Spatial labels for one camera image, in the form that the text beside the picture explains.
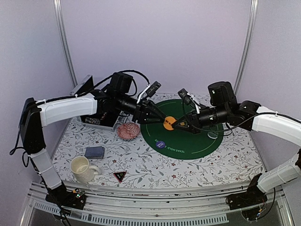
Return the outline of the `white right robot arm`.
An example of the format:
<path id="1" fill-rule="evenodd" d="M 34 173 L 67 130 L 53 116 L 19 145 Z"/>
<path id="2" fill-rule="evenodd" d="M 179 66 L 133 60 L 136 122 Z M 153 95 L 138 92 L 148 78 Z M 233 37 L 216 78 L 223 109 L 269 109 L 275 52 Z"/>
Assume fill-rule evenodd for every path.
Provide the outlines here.
<path id="1" fill-rule="evenodd" d="M 259 103 L 244 101 L 238 103 L 232 85 L 228 81 L 215 82 L 208 86 L 211 107 L 196 105 L 196 110 L 184 113 L 183 117 L 171 124 L 173 129 L 191 133 L 207 131 L 211 126 L 228 123 L 256 132 L 264 132 L 301 145 L 301 122 L 298 119 L 270 110 Z M 247 205 L 254 205 L 262 193 L 286 184 L 301 175 L 301 153 L 278 167 L 255 176 L 243 195 Z"/>

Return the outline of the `white dealer button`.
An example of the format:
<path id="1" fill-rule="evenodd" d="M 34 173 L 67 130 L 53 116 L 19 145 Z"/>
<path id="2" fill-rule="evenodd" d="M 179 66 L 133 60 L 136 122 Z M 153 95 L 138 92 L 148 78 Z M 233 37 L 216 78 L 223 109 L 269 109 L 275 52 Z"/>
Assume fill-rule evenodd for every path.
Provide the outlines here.
<path id="1" fill-rule="evenodd" d="M 214 132 L 208 132 L 207 135 L 211 139 L 217 139 L 218 138 L 218 134 L 216 134 Z"/>

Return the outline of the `blue small blind button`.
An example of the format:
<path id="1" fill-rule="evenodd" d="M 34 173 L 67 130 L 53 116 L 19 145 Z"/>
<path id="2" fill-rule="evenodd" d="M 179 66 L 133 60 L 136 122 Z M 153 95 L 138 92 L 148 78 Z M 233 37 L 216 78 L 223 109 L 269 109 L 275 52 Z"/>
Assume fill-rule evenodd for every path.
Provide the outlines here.
<path id="1" fill-rule="evenodd" d="M 158 149 L 163 149 L 163 148 L 165 148 L 165 146 L 166 146 L 166 144 L 165 144 L 164 141 L 157 141 L 157 142 L 156 142 L 156 147 L 157 147 Z"/>

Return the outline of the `orange big blind button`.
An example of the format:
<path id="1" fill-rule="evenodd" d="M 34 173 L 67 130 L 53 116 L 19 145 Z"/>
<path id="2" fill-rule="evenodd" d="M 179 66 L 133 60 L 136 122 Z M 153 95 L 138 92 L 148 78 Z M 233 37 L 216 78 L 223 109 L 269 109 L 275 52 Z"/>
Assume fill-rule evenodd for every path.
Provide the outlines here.
<path id="1" fill-rule="evenodd" d="M 176 122 L 176 119 L 173 116 L 167 116 L 164 119 L 163 127 L 168 131 L 172 131 L 172 130 L 174 130 L 172 124 L 175 122 Z"/>

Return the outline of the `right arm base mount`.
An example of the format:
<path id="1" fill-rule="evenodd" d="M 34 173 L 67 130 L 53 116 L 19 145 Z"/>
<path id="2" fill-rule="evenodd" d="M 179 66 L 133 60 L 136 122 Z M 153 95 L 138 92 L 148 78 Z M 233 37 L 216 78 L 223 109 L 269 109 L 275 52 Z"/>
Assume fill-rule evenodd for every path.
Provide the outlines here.
<path id="1" fill-rule="evenodd" d="M 256 208 L 241 212 L 243 218 L 247 221 L 256 221 L 260 217 L 267 200 L 266 194 L 257 186 L 250 186 L 245 192 L 228 195 L 225 201 L 230 210 L 259 205 Z"/>

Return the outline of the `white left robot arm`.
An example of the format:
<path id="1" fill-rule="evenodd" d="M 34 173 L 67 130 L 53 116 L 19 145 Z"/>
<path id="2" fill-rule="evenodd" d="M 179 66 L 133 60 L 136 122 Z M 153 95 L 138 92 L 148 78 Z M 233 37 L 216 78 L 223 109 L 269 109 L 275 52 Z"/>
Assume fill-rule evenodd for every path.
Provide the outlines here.
<path id="1" fill-rule="evenodd" d="M 161 86 L 158 82 L 148 84 L 137 99 L 128 95 L 133 77 L 130 70 L 116 72 L 107 77 L 110 81 L 102 89 L 93 86 L 73 96 L 36 101 L 26 99 L 21 113 L 18 134 L 14 148 L 23 149 L 37 173 L 52 190 L 52 197 L 59 204 L 66 204 L 70 194 L 64 185 L 46 151 L 43 128 L 52 123 L 73 117 L 108 112 L 125 112 L 139 124 L 163 123 L 166 115 L 149 100 Z"/>

